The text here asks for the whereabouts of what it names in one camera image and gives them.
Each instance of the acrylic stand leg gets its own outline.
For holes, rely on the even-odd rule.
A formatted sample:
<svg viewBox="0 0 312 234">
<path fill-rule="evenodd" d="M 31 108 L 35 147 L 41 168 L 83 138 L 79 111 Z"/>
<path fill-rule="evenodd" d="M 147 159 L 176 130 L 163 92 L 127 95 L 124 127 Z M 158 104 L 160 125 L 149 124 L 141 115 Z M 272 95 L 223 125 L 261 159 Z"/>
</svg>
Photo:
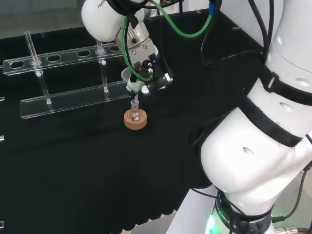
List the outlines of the acrylic stand leg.
<svg viewBox="0 0 312 234">
<path fill-rule="evenodd" d="M 41 61 L 38 58 L 36 60 L 37 55 L 35 55 L 33 51 L 34 49 L 31 50 L 31 54 L 34 54 L 34 62 L 32 63 L 35 67 L 36 75 L 39 77 L 44 96 L 20 101 L 21 118 L 38 117 L 130 97 L 130 94 L 126 89 L 127 83 L 125 81 L 122 80 L 118 82 L 107 83 L 105 60 L 106 52 L 100 41 L 97 41 L 96 54 L 98 55 L 97 60 L 100 65 L 103 84 L 59 94 L 49 95 L 43 78 L 43 70 L 40 69 Z"/>
<path fill-rule="evenodd" d="M 48 88 L 47 88 L 47 86 L 45 84 L 45 81 L 44 81 L 43 70 L 40 68 L 41 60 L 39 60 L 38 57 L 37 57 L 36 50 L 35 50 L 35 47 L 34 47 L 34 44 L 33 44 L 33 40 L 31 39 L 31 36 L 30 36 L 30 32 L 24 32 L 24 35 L 25 35 L 25 38 L 26 38 L 26 42 L 27 42 L 27 45 L 28 45 L 28 49 L 29 49 L 30 55 L 32 57 L 31 64 L 35 68 L 35 73 L 36 73 L 36 76 L 39 79 L 39 83 L 40 83 L 40 86 L 41 86 L 41 89 L 42 89 L 45 101 L 46 101 L 46 103 L 48 105 L 51 105 L 52 102 L 51 102 L 51 99 L 50 99 Z"/>
</svg>

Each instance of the rack hole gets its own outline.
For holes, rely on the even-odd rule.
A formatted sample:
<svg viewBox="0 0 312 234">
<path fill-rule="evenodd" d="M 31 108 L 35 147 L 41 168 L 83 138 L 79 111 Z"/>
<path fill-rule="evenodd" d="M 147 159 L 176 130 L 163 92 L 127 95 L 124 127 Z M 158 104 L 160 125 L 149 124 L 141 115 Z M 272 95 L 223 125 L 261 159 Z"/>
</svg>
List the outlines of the rack hole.
<svg viewBox="0 0 312 234">
<path fill-rule="evenodd" d="M 79 57 L 88 57 L 90 54 L 91 54 L 91 52 L 88 51 L 88 50 L 84 50 L 84 51 L 79 51 L 79 52 L 77 52 L 77 55 L 78 55 Z"/>
<path fill-rule="evenodd" d="M 247 147 L 244 147 L 243 149 L 244 149 L 246 154 L 248 154 L 250 156 L 254 156 L 254 153 L 253 153 L 253 151 L 251 149 L 248 149 Z"/>
<path fill-rule="evenodd" d="M 302 86 L 310 86 L 310 82 L 306 79 L 303 79 L 303 78 L 297 78 L 296 79 L 297 83 L 302 85 Z"/>
<path fill-rule="evenodd" d="M 289 104 L 284 103 L 284 102 L 281 102 L 279 105 L 280 105 L 285 111 L 287 111 L 287 112 L 293 112 L 293 107 L 290 106 Z"/>
<path fill-rule="evenodd" d="M 24 61 L 16 61 L 16 62 L 12 62 L 10 64 L 10 67 L 13 68 L 13 69 L 18 69 L 18 68 L 21 68 L 24 65 L 25 65 Z"/>
<path fill-rule="evenodd" d="M 53 55 L 53 56 L 49 56 L 47 57 L 47 60 L 49 62 L 57 62 L 60 60 L 60 55 Z"/>
<path fill-rule="evenodd" d="M 113 45 L 110 47 L 110 50 L 113 52 L 120 51 L 118 46 L 113 46 Z"/>
</svg>

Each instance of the black tablecloth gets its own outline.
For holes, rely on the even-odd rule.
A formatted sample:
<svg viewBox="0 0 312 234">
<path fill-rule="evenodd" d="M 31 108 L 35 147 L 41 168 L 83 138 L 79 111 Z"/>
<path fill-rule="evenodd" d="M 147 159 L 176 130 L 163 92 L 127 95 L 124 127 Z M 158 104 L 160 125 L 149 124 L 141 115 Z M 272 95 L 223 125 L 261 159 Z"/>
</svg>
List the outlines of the black tablecloth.
<svg viewBox="0 0 312 234">
<path fill-rule="evenodd" d="M 207 11 L 172 18 L 187 33 L 198 31 Z M 159 21 L 146 21 L 160 48 Z M 221 15 L 207 41 L 205 57 L 216 59 L 258 48 Z M 0 221 L 6 234 L 118 234 L 135 224 L 178 209 L 201 175 L 188 137 L 192 129 L 236 105 L 243 87 L 256 80 L 258 59 L 232 59 L 208 71 L 201 64 L 203 36 L 183 39 L 163 21 L 164 54 L 175 73 L 172 85 L 140 96 L 148 126 L 129 131 L 123 114 L 130 99 L 34 119 L 20 118 L 20 100 L 41 96 L 34 74 L 0 76 Z M 84 28 L 33 36 L 38 54 L 94 45 Z M 0 59 L 28 55 L 23 37 L 0 40 Z M 124 69 L 108 60 L 109 82 Z M 44 72 L 51 94 L 101 84 L 98 63 Z M 188 158 L 187 178 L 181 163 Z"/>
</svg>

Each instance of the green led light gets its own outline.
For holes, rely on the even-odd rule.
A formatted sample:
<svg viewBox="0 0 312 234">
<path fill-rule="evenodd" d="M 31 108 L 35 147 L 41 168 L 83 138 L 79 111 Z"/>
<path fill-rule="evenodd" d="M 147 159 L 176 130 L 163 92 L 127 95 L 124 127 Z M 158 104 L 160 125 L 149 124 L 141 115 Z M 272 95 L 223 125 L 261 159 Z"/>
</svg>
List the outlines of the green led light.
<svg viewBox="0 0 312 234">
<path fill-rule="evenodd" d="M 208 218 L 205 234 L 221 234 L 212 215 Z"/>
</svg>

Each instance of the cable connector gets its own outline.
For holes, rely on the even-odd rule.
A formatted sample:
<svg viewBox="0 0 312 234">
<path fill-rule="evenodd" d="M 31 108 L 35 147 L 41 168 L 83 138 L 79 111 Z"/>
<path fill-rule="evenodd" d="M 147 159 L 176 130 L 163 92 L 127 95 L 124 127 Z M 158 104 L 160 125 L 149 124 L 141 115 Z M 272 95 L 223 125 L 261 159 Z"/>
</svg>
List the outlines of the cable connector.
<svg viewBox="0 0 312 234">
<path fill-rule="evenodd" d="M 209 15 L 213 16 L 215 13 L 215 3 L 214 1 L 210 0 L 209 3 Z"/>
</svg>

